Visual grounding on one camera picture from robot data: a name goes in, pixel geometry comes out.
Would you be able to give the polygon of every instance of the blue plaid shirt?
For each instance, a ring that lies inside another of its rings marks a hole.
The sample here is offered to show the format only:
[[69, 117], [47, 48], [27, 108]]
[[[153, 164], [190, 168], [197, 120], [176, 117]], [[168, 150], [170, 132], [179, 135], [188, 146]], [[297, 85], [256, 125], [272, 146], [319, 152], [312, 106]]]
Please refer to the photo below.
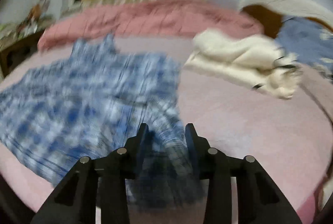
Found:
[[69, 59], [29, 70], [0, 93], [1, 142], [26, 167], [56, 185], [85, 155], [104, 157], [149, 126], [130, 201], [164, 206], [201, 196], [179, 120], [179, 65], [159, 53], [117, 54], [112, 35], [78, 40]]

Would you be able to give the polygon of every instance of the pink blanket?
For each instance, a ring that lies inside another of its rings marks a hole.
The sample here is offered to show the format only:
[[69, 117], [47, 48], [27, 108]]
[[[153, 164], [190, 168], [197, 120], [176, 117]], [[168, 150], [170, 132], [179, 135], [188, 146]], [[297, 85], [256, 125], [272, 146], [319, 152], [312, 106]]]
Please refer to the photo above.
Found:
[[115, 35], [194, 37], [208, 27], [235, 38], [263, 31], [255, 19], [202, 0], [159, 0], [87, 9], [49, 28], [39, 40], [38, 49], [50, 49], [80, 37], [94, 39], [110, 31]]

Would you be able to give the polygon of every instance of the metal screw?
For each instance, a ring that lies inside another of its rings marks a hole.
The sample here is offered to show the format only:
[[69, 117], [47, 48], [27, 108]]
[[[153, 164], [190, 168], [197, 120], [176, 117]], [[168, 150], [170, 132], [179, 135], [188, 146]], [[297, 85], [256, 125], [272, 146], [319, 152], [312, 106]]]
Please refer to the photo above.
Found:
[[209, 149], [207, 150], [207, 152], [208, 152], [209, 154], [215, 155], [215, 154], [217, 154], [217, 149], [215, 149], [215, 148], [209, 148]]
[[246, 160], [247, 162], [253, 163], [253, 162], [255, 161], [255, 158], [254, 158], [252, 155], [247, 155], [247, 156], [245, 157], [245, 160]]
[[126, 150], [126, 148], [121, 147], [121, 148], [119, 148], [119, 149], [117, 150], [117, 153], [118, 153], [118, 154], [125, 154], [125, 153], [127, 153], [127, 150]]
[[87, 157], [87, 156], [82, 156], [82, 157], [80, 158], [80, 162], [81, 162], [82, 164], [88, 163], [88, 162], [89, 162], [89, 157]]

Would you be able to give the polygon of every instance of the pink bed sheet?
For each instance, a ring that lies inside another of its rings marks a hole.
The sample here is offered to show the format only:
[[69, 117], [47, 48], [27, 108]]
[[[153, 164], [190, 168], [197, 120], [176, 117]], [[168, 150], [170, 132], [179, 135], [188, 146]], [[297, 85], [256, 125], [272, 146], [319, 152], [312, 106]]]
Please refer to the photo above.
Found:
[[[116, 38], [116, 45], [122, 52], [166, 52], [182, 63], [192, 52], [191, 40], [180, 38]], [[0, 89], [18, 81], [29, 68], [68, 57], [71, 49], [68, 45], [33, 55], [1, 83]], [[305, 83], [319, 77], [316, 86], [324, 88], [327, 97], [333, 95], [333, 87], [326, 87], [332, 85], [325, 83], [315, 71], [305, 68], [304, 75]], [[330, 120], [309, 93], [309, 90], [299, 89], [293, 99], [281, 100], [188, 70], [182, 71], [179, 85], [180, 116], [184, 124], [194, 123], [200, 136], [229, 156], [255, 156], [304, 224], [311, 223], [313, 192], [326, 172], [333, 146]], [[0, 172], [20, 199], [34, 211], [52, 191], [50, 183], [20, 164], [2, 144]], [[237, 204], [235, 193], [233, 204]], [[129, 212], [131, 223], [201, 224], [204, 202], [171, 212], [140, 213], [131, 207]], [[100, 223], [99, 218], [100, 211], [97, 210], [97, 223]], [[237, 223], [236, 209], [233, 223]]]
[[235, 38], [263, 32], [262, 25], [252, 17], [202, 0], [158, 0], [87, 9], [46, 30], [38, 49], [72, 43], [80, 37], [95, 39], [111, 31], [115, 35], [193, 38], [208, 27], [218, 28]]

